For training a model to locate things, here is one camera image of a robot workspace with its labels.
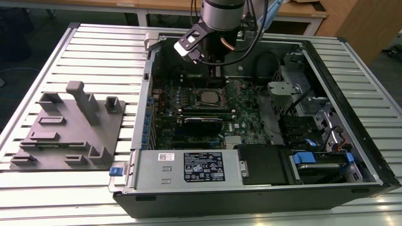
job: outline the floor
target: floor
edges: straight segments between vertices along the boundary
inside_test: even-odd
[[[44,9],[31,9],[29,18],[35,30],[25,35],[25,39],[32,50],[32,56],[17,63],[0,60],[0,71],[15,67],[41,69],[71,22],[113,25],[136,25],[137,23],[136,17],[132,14],[68,10],[57,10],[56,18],[51,19]],[[190,28],[190,18],[187,16],[166,17],[152,15],[149,17],[149,24],[159,27]],[[370,68],[398,104],[402,105],[402,89],[398,85],[398,83],[401,84],[398,81],[402,79],[402,61],[389,58],[386,53],[382,53],[374,60]],[[29,89],[36,75],[37,73],[33,70],[0,73],[0,78],[5,82],[4,86],[0,87],[0,132]]]

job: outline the power supply label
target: power supply label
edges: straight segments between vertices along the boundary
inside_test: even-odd
[[[186,182],[224,181],[222,152],[184,153]]]

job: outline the barcode sticker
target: barcode sticker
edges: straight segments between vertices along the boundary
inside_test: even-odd
[[[125,6],[125,7],[133,7],[133,4],[124,4],[124,3],[117,3],[117,6]]]
[[[174,153],[159,153],[157,160],[159,161],[175,161],[175,154]]]
[[[322,17],[322,18],[327,17],[327,15],[320,15],[320,14],[312,14],[311,16],[312,17]]]

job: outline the gray base plate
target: gray base plate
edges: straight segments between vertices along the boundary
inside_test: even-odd
[[[75,100],[64,100],[61,103],[56,103],[55,105],[59,112],[45,112],[41,110],[24,141],[32,141],[29,139],[32,133],[41,132],[56,132],[60,135],[60,138],[55,141],[45,141],[55,142],[55,145],[41,146],[39,150],[24,151],[20,149],[15,157],[31,155],[36,161],[23,164],[17,162],[17,165],[11,164],[11,169],[29,171],[108,170],[113,161],[113,152],[116,148],[125,102],[120,101],[121,112],[112,114],[107,113],[104,104],[105,101],[97,101],[99,110],[96,111],[96,115],[99,117],[100,124],[95,126],[89,126]],[[65,124],[41,125],[39,123],[40,118],[49,116],[63,116]],[[104,153],[103,159],[97,159],[97,161],[95,159],[93,161],[88,158],[89,151],[84,148],[72,148],[56,145],[57,143],[69,142],[87,142],[93,146],[99,153],[101,152],[103,147],[105,147],[108,153]],[[65,155],[83,155],[83,164],[79,162],[67,164]]]

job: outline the motherboard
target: motherboard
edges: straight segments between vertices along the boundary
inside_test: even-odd
[[[240,79],[219,88],[156,82],[156,149],[232,149],[266,144],[256,96],[259,87]]]

